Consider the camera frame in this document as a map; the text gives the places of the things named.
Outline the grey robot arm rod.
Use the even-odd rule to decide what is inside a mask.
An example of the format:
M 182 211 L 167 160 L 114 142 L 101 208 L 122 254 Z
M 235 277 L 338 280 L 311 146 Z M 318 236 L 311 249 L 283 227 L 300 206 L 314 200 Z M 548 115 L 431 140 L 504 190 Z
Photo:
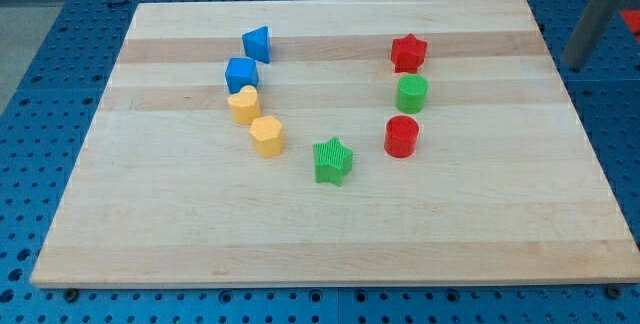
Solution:
M 615 14 L 627 0 L 589 0 L 562 52 L 561 61 L 580 71 L 595 51 Z

